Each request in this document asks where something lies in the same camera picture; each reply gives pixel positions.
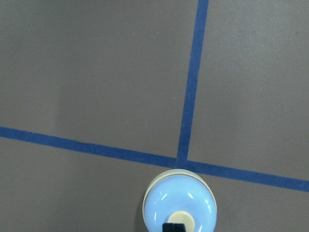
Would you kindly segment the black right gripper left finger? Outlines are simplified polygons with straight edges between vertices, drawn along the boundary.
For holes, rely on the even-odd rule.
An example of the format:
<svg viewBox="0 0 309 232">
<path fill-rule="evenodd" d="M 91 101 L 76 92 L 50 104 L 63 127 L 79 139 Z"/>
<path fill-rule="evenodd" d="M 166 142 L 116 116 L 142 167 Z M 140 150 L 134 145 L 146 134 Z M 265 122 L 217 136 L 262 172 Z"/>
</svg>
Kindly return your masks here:
<svg viewBox="0 0 309 232">
<path fill-rule="evenodd" d="M 164 223 L 162 225 L 162 232 L 174 232 L 174 224 L 173 223 Z"/>
</svg>

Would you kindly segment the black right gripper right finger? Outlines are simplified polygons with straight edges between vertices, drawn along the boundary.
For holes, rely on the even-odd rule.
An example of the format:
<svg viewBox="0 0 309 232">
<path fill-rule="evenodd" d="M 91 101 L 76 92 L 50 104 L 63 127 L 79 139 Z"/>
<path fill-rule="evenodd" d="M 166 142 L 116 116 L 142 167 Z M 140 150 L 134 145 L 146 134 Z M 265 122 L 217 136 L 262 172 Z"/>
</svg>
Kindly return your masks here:
<svg viewBox="0 0 309 232">
<path fill-rule="evenodd" d="M 185 232 L 185 225 L 181 223 L 174 223 L 174 232 Z"/>
</svg>

